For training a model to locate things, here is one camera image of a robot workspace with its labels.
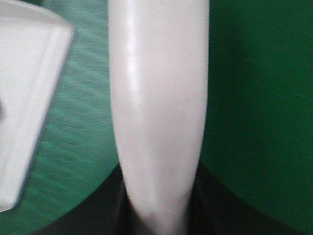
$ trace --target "black base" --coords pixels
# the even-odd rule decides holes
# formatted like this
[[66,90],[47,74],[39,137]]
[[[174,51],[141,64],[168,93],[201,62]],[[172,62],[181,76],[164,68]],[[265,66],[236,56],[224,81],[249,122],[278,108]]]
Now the black base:
[[[33,235],[131,235],[130,214],[118,165],[85,201]],[[237,198],[202,164],[189,216],[190,235],[303,235]]]

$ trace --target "green fabric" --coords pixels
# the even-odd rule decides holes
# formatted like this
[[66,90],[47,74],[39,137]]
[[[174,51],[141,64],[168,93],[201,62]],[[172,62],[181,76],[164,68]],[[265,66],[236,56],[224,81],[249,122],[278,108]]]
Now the green fabric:
[[313,1],[210,10],[201,160],[252,206],[313,234]]
[[118,162],[110,114],[107,2],[42,2],[69,20],[76,34],[22,201],[0,213],[1,235],[26,235],[57,219],[90,195]]

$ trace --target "white block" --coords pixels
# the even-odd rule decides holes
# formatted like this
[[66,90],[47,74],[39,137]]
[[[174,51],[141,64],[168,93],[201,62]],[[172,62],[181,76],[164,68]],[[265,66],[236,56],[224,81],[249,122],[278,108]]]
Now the white block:
[[0,0],[0,212],[18,201],[72,36],[55,13]]

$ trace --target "green background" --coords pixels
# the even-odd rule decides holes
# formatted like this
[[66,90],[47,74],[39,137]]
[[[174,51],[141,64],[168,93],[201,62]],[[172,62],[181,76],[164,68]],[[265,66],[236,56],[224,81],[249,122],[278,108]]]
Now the green background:
[[[21,203],[0,234],[39,229],[117,164],[110,115],[107,1],[34,0],[76,34]],[[211,0],[201,160],[253,207],[313,234],[313,1]]]

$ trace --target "white plastic handle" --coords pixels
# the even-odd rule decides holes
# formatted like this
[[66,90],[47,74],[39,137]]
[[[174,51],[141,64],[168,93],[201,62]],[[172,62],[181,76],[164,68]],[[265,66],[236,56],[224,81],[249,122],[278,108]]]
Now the white plastic handle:
[[204,128],[209,0],[109,0],[114,133],[135,234],[185,235]]
[[0,212],[18,201],[72,36],[55,13],[0,0]]

